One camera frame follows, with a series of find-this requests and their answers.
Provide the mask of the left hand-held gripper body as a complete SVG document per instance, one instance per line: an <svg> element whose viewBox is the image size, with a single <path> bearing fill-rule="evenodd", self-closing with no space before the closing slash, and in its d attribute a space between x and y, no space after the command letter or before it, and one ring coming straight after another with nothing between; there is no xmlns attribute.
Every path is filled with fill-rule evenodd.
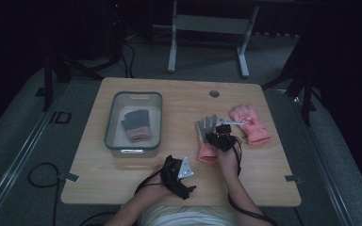
<svg viewBox="0 0 362 226"><path fill-rule="evenodd" d="M176 159L171 155L166 157L160 173L163 185L182 200L188 199L190 192L196 188L196 186L185 186L182 180L193 175L194 172L186 157Z"/></svg>

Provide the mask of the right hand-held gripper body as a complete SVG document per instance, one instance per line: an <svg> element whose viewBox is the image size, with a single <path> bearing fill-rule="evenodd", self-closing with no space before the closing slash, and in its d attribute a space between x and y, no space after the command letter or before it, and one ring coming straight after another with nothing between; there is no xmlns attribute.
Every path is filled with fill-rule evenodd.
<svg viewBox="0 0 362 226"><path fill-rule="evenodd" d="M241 145L241 142L238 137L231 135L232 125L239 125L239 123L220 119L215 126L215 131L206 135L208 143L223 152L227 152L230 149L235 150L235 145Z"/></svg>

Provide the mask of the pink ski glove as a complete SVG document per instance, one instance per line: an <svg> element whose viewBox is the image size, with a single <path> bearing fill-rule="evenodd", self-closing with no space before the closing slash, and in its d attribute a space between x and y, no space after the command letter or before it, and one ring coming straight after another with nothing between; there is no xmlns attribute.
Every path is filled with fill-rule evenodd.
<svg viewBox="0 0 362 226"><path fill-rule="evenodd" d="M239 122L239 128L247 136L247 142L251 145L264 143L272 137L259 121L251 105L236 105L230 110L229 116L232 120Z"/></svg>
<svg viewBox="0 0 362 226"><path fill-rule="evenodd" d="M217 122L218 118L216 115L210 117L205 116L200 121L196 122L200 144L198 160L203 163L215 164L217 162L216 148L212 146L206 138L208 134L215 132Z"/></svg>

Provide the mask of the grey plastic bin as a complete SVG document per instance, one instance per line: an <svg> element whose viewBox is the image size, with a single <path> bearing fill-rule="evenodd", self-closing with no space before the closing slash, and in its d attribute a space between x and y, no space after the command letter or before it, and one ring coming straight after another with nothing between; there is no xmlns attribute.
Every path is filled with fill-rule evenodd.
<svg viewBox="0 0 362 226"><path fill-rule="evenodd" d="M157 155L161 143L162 106L162 95L155 91L120 91L114 95L104 142L115 157L154 157ZM151 139L130 142L121 121L126 113L138 109L149 111Z"/></svg>

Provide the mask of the grey and pink knit glove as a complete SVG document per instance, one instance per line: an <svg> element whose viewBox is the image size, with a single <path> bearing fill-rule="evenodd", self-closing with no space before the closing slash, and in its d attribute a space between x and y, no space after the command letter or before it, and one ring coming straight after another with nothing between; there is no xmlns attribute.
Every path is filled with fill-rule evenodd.
<svg viewBox="0 0 362 226"><path fill-rule="evenodd" d="M151 139L150 118L147 109L138 109L126 113L121 124L130 142L140 142Z"/></svg>

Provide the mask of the person's right hand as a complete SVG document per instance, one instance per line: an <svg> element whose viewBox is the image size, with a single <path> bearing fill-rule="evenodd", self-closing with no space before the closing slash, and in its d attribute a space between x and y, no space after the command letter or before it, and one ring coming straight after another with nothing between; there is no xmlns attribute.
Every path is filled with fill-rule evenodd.
<svg viewBox="0 0 362 226"><path fill-rule="evenodd" d="M239 175L239 152L231 149L223 152L217 151L217 160L220 171L223 176L238 176Z"/></svg>

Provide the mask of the person's left hand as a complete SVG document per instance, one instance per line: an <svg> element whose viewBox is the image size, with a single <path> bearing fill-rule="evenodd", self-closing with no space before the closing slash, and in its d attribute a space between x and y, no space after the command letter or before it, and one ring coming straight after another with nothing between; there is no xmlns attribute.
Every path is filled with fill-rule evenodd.
<svg viewBox="0 0 362 226"><path fill-rule="evenodd" d="M160 177L161 165L157 165L150 175L147 185L141 189L141 194L148 204L154 204L172 195L172 192L162 184Z"/></svg>

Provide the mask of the person's white shirt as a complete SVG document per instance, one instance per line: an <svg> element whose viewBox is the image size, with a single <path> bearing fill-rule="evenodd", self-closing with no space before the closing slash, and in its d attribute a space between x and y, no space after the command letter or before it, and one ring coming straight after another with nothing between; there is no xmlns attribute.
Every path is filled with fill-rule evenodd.
<svg viewBox="0 0 362 226"><path fill-rule="evenodd" d="M154 206L143 211L138 226L238 226L226 206Z"/></svg>

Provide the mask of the black tripod stand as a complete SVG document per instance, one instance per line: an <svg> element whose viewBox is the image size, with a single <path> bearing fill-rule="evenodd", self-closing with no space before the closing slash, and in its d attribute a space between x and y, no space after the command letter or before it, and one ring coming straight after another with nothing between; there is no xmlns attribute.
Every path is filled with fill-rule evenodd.
<svg viewBox="0 0 362 226"><path fill-rule="evenodd" d="M70 69L93 80L120 61L125 33L122 0L54 0L41 38L44 110L54 101L53 80L68 83Z"/></svg>
<svg viewBox="0 0 362 226"><path fill-rule="evenodd" d="M296 99L301 92L303 93L302 118L304 123L309 126L311 92L315 71L315 53L313 52L312 41L307 36L302 35L289 55L280 75L262 85L261 88L267 90L291 79L286 94L289 98Z"/></svg>

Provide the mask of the white metal desk frame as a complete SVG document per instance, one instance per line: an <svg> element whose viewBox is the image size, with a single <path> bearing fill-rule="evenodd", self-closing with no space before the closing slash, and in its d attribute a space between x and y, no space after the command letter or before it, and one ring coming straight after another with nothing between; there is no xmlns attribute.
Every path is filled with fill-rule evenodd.
<svg viewBox="0 0 362 226"><path fill-rule="evenodd" d="M169 73L175 72L177 57L177 31L186 30L242 35L244 38L243 43L236 49L236 51L239 61L240 74L242 77L249 77L250 73L245 52L253 33L255 19L259 12L259 6L253 6L249 19L221 18L179 14L177 9L179 1L180 0L173 0L172 40L167 71Z"/></svg>

